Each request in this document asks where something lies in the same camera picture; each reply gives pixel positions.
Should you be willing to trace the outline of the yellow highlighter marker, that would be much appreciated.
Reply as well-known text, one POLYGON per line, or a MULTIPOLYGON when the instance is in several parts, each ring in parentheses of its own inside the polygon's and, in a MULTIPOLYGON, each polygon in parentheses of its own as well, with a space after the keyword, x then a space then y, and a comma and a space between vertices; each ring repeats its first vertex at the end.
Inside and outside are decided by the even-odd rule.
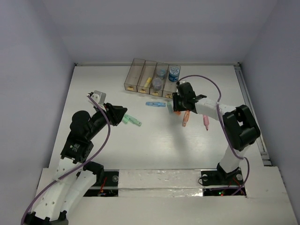
POLYGON ((145 88, 147 88, 147 87, 150 85, 151 80, 152 80, 151 77, 149 77, 149 78, 147 79, 146 83, 144 84, 144 87, 145 87, 145 88))

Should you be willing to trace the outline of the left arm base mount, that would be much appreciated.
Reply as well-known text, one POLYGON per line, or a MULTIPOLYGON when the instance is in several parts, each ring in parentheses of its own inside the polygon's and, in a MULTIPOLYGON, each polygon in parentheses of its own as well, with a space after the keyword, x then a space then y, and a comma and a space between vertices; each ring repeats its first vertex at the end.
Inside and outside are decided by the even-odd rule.
POLYGON ((119 170, 106 170, 96 162, 89 162, 83 167, 96 176, 96 182, 86 191, 84 197, 117 197, 119 170))

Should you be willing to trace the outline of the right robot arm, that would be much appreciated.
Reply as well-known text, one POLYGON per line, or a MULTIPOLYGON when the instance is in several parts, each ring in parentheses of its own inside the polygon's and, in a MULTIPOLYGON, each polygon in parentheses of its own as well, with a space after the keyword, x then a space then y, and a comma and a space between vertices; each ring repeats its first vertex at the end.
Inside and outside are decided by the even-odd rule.
POLYGON ((217 165, 216 179, 219 183, 228 183, 238 171, 246 150, 261 135, 250 109, 246 105, 229 106, 205 95, 197 96, 188 82, 177 83, 172 99, 174 111, 190 111, 220 122, 228 147, 217 165))

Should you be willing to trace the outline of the green correction tape pen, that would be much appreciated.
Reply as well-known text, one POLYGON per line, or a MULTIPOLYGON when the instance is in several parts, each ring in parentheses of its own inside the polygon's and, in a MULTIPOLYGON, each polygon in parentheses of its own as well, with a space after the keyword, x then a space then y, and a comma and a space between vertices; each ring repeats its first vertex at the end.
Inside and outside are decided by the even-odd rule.
POLYGON ((142 125, 142 123, 139 120, 137 120, 136 118, 134 118, 134 117, 132 117, 132 116, 130 116, 128 114, 124 115, 124 117, 122 118, 122 122, 124 124, 127 124, 127 123, 130 122, 130 123, 132 123, 132 124, 134 124, 134 125, 136 125, 138 127, 140 127, 142 125))

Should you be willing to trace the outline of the clear jar purple clips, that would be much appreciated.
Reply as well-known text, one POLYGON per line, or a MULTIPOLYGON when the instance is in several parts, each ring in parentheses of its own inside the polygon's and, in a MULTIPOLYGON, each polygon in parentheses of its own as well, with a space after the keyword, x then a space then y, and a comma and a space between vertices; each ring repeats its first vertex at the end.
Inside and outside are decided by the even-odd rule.
POLYGON ((155 89, 155 90, 161 90, 163 86, 163 80, 160 79, 160 78, 154 78, 152 80, 152 88, 155 89))

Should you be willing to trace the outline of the green highlighter marker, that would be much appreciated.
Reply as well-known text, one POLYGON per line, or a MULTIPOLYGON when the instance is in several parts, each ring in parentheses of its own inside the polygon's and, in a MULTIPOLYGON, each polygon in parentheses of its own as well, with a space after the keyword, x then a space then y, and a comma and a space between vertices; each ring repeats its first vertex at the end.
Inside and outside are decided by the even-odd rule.
POLYGON ((170 115, 173 114, 173 106, 170 101, 167 102, 167 109, 170 115))

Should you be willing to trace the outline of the clear jar colourful clips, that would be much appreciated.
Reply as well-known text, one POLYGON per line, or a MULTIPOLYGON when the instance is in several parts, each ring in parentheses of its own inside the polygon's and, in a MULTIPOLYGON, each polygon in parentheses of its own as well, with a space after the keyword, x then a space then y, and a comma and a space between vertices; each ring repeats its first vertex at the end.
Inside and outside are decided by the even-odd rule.
POLYGON ((165 69, 157 69, 156 70, 156 76, 159 79, 164 79, 166 76, 166 70, 165 69))

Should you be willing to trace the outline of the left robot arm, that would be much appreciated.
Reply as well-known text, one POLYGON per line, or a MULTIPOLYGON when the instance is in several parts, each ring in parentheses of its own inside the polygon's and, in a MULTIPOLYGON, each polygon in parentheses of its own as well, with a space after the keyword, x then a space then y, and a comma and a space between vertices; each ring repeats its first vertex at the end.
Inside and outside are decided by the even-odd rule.
POLYGON ((105 126, 119 125, 127 108, 110 103, 103 107, 94 104, 94 107, 93 115, 87 111, 73 114, 52 182, 34 198, 40 202, 28 206, 22 225, 67 225, 70 214, 87 190, 103 182, 103 165, 93 161, 96 154, 89 156, 94 147, 91 140, 105 126))

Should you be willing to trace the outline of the blue round clip jar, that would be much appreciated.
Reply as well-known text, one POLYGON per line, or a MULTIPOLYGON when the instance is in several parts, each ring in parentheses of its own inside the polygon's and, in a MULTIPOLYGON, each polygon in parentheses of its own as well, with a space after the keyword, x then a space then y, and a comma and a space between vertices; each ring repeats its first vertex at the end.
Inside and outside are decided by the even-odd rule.
POLYGON ((171 82, 177 82, 180 76, 180 66, 170 66, 168 70, 168 79, 171 82))

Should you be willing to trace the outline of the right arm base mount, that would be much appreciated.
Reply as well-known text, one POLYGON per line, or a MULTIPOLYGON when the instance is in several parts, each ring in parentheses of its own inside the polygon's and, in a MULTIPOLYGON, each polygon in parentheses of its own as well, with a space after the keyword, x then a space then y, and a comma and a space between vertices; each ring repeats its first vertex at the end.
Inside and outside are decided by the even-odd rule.
POLYGON ((216 169, 201 171, 198 184, 204 187, 204 196, 246 196, 243 175, 238 166, 232 172, 226 173, 219 165, 216 169))

